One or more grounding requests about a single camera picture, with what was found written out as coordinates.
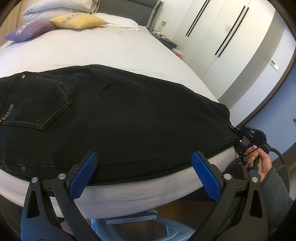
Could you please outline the person right forearm grey sleeve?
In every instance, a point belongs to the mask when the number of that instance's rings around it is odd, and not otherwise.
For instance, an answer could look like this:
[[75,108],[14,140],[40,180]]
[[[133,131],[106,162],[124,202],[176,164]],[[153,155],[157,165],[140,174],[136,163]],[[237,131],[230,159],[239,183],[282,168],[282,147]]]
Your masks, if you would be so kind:
[[284,221],[294,201],[273,167],[261,182],[261,188],[267,211],[268,237],[271,237]]

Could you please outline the person right hand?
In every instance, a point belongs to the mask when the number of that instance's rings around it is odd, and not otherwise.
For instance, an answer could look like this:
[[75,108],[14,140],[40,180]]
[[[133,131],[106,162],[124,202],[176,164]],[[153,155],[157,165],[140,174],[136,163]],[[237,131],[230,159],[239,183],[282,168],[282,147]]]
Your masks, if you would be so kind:
[[247,153],[247,156],[242,166],[244,178],[249,179],[249,168],[251,165],[253,165],[255,159],[259,157],[259,159],[261,160],[260,183],[262,183],[273,167],[270,156],[262,148],[258,148],[257,146],[249,147],[246,150],[246,153]]

